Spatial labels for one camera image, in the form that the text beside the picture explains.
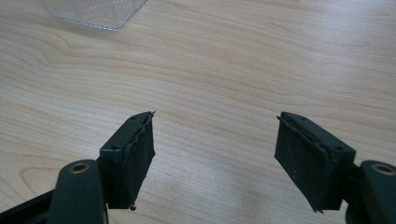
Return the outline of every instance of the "wooden table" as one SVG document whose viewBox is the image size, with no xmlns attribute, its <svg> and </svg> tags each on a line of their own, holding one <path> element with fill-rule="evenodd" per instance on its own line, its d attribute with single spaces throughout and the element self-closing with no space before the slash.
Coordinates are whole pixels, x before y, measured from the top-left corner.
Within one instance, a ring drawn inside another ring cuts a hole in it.
<svg viewBox="0 0 396 224">
<path fill-rule="evenodd" d="M 274 159 L 281 111 L 396 164 L 396 4 L 148 0 L 120 32 L 0 1 L 0 212 L 156 110 L 137 210 L 110 223 L 345 223 Z"/>
</svg>

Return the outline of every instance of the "textured black surface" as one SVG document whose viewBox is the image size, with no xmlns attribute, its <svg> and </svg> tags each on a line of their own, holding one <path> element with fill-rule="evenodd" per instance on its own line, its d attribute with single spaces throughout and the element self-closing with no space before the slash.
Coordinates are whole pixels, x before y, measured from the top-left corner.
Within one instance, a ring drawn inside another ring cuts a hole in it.
<svg viewBox="0 0 396 224">
<path fill-rule="evenodd" d="M 127 119 L 100 149 L 100 164 L 108 208 L 134 209 L 134 201 L 155 155 L 154 113 Z"/>
<path fill-rule="evenodd" d="M 275 157 L 314 211 L 340 208 L 341 183 L 353 165 L 353 148 L 311 120 L 282 112 Z"/>
</svg>

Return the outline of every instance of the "transparent plastic lid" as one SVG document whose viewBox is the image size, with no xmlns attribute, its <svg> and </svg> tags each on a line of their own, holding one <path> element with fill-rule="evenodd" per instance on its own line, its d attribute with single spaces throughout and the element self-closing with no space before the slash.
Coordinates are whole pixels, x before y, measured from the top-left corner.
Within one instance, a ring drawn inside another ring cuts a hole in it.
<svg viewBox="0 0 396 224">
<path fill-rule="evenodd" d="M 148 0 L 38 0 L 50 17 L 118 31 Z"/>
</svg>

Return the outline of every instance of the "black plastic part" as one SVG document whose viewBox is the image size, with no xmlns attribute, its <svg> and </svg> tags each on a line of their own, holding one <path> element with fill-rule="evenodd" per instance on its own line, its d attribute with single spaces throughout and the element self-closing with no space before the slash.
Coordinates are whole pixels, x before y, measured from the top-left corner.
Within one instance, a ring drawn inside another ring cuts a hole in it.
<svg viewBox="0 0 396 224">
<path fill-rule="evenodd" d="M 396 223 L 396 167 L 380 161 L 364 161 L 359 190 L 372 223 Z"/>
<path fill-rule="evenodd" d="M 356 211 L 364 209 L 361 192 L 359 191 L 358 186 L 358 177 L 360 171 L 360 167 L 353 164 L 349 173 L 344 176 L 342 184 L 344 200 Z"/>
<path fill-rule="evenodd" d="M 21 203 L 0 214 L 2 224 L 45 224 L 50 210 L 53 190 Z"/>
<path fill-rule="evenodd" d="M 155 155 L 152 117 L 146 112 L 127 119 L 100 149 L 106 202 L 111 209 L 135 209 L 134 202 Z"/>
<path fill-rule="evenodd" d="M 372 224 L 372 222 L 367 213 L 361 213 L 349 206 L 346 210 L 346 224 Z"/>
<path fill-rule="evenodd" d="M 97 161 L 75 161 L 61 170 L 47 223 L 108 223 Z"/>
<path fill-rule="evenodd" d="M 338 210 L 356 151 L 313 121 L 282 112 L 275 157 L 314 211 Z"/>
</svg>

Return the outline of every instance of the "light wooden surface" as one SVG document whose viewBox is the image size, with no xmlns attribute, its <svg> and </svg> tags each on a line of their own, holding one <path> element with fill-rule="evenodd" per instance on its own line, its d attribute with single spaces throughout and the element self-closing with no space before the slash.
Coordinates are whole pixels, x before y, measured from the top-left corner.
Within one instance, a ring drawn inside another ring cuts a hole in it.
<svg viewBox="0 0 396 224">
<path fill-rule="evenodd" d="M 117 33 L 0 0 L 0 212 L 156 110 L 137 210 L 110 223 L 345 223 L 345 204 L 315 214 L 274 159 L 276 116 L 395 165 L 395 87 L 390 0 L 148 0 Z"/>
</svg>

